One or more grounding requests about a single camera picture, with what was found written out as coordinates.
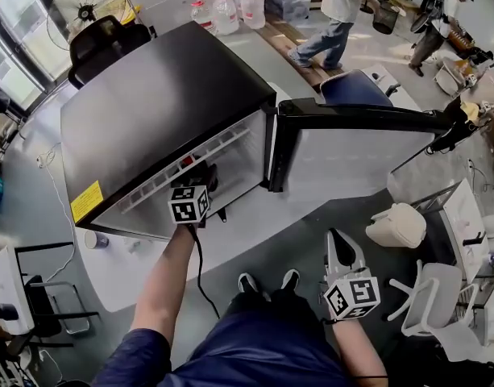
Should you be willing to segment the person's dark trousers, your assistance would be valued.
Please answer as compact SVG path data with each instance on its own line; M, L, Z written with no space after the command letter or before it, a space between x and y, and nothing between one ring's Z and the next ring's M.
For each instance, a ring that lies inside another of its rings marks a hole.
M294 291L287 289L274 291L269 301L261 293L238 293L231 300L230 305L222 317L225 318L232 314L252 311L268 311L286 321L299 323L302 326L321 326L317 315L312 310L308 301L297 295Z

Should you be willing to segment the person's right forearm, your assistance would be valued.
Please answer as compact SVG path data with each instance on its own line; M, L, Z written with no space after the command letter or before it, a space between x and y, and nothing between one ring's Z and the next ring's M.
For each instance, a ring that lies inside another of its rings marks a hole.
M358 387L388 387L383 361L357 319L332 325L340 358Z

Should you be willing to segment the black mini fridge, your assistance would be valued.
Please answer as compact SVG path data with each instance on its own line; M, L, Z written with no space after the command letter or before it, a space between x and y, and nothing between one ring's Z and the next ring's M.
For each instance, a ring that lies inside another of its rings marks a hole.
M209 225L276 233L321 206L381 191L447 132L437 112L327 105L258 34L186 23L124 56L63 105L75 225L166 239L177 178L209 176Z

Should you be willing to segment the person's left shoe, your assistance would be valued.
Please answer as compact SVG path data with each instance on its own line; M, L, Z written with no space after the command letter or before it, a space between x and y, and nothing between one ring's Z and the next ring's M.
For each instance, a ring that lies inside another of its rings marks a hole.
M257 281L250 273L242 273L238 285L240 293L259 293Z

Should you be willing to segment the black mesh basket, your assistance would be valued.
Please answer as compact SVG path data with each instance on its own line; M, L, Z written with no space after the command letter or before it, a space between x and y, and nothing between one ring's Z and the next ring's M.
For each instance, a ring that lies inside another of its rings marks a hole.
M380 3L380 10L374 15L372 26L381 34L391 35L393 33L396 21L400 16L400 9L388 1Z

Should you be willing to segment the person's left forearm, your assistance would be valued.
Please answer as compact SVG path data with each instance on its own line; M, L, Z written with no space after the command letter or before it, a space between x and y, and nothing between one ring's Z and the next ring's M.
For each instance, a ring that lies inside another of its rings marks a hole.
M159 332L172 344L187 281L196 224L179 225L150 271L135 305L131 328Z

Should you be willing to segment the person's right shoe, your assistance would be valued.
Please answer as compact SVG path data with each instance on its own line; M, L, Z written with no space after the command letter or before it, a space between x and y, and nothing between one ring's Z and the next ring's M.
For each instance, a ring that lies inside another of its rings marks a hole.
M300 273L292 268L283 277L281 289L287 292L295 292L300 282Z

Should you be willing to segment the person's navy shirt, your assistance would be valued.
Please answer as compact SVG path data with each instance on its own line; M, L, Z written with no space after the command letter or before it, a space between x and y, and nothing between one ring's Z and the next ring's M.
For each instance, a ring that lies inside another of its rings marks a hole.
M151 329L127 333L92 387L354 387L334 349L267 311L218 322L178 368L166 338Z

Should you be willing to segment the white box appliance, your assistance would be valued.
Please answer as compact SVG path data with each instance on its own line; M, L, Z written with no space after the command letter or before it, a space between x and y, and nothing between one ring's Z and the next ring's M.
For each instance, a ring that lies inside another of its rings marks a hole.
M35 327L16 251L11 246L0 250L0 323L10 335L25 335Z

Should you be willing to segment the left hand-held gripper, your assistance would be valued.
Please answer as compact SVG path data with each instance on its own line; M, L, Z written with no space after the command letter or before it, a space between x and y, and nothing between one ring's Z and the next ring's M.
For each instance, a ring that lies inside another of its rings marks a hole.
M172 181L168 194L168 208L175 224L201 224L210 209L209 187L211 178L180 179Z

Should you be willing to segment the blue chair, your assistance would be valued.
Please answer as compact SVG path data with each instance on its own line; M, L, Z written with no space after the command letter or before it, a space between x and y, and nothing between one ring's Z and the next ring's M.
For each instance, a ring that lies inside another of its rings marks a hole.
M320 84L327 105L392 106L392 101L364 72L353 70Z

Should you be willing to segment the person's shoe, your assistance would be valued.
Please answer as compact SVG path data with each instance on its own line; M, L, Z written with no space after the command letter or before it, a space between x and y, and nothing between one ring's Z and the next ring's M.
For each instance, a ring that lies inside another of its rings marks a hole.
M259 293L257 281L250 273L242 273L238 285L240 293Z
M283 277L281 289L287 292L295 292L300 282L300 273L292 268Z

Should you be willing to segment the wooden bench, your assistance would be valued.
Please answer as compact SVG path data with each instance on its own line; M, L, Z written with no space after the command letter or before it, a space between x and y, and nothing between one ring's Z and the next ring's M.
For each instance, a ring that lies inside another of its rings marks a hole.
M321 84L332 77L344 72L339 69L324 69L323 61L325 55L323 52L318 53L311 60L308 68L298 66L289 58L288 51L296 46L303 44L307 39L294 28L290 23L278 18L273 14L266 14L265 26L255 30L270 46L272 46L280 55L282 55L297 73L316 91L320 91Z

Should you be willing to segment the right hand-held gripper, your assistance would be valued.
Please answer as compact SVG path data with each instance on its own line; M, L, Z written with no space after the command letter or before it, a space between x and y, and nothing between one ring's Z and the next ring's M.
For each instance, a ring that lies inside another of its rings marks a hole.
M378 280L366 267L362 248L336 228L326 233L326 274L323 297L333 320L365 317L380 304Z

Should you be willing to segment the large metal floor fan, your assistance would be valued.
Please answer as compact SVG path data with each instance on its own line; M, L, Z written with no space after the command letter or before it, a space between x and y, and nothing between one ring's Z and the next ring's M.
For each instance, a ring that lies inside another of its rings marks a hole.
M59 49L67 51L74 38L92 23L106 16L122 22L130 10L128 0L52 0L47 32Z

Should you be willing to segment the blue paper cup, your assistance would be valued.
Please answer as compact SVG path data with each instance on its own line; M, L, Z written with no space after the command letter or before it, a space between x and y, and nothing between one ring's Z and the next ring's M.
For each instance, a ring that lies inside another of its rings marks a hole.
M109 239L101 232L87 230L85 232L85 246L88 249L103 249L109 245Z

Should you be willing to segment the beige trash bin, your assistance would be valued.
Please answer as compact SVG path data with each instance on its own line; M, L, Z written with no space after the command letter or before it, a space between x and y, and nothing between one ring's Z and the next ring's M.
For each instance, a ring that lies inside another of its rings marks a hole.
M426 236L426 220L407 203L393 203L371 217L366 235L385 248L417 248Z

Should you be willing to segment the black frame chair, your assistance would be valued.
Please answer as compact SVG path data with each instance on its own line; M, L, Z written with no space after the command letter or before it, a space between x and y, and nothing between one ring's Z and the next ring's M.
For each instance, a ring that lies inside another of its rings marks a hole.
M72 342L58 343L58 342L45 342L44 339L50 339L53 336L59 335L63 330L68 335L79 335L91 330L91 317L99 315L97 311L87 310L81 296L74 284L67 281L55 281L47 283L42 279L40 275L33 275L27 278L27 274L22 271L19 255L27 252L38 252L49 249L56 249L62 247L75 248L73 241L48 243L42 245L17 247L15 249L15 258L17 263L17 269L21 284L23 285L24 296L26 300L26 306L31 313L32 323L34 327L29 330L25 335L20 335L23 339L24 347L45 347L45 348L68 348L74 347ZM78 300L81 311L77 312L61 312L59 310L59 304L54 296L48 294L47 289L50 287L68 287L75 298ZM81 331L70 331L69 327L65 326L68 320L84 319L86 321L86 327Z

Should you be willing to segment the large glass window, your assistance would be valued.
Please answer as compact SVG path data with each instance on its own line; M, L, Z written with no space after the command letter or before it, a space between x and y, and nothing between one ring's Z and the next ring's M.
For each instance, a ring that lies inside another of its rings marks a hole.
M69 54L48 34L53 0L0 0L0 89L24 114L67 80Z

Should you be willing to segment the white office chair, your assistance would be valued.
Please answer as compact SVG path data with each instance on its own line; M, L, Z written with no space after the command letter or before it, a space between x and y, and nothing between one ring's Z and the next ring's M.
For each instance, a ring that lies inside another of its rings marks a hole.
M391 322L404 314L401 326L403 335L428 337L436 330L446 327L455 312L459 297L468 295L469 306L473 306L479 285L463 284L462 271L452 265L417 262L417 276L409 287L396 279L389 279L385 287L392 286L407 295L403 304L382 319Z

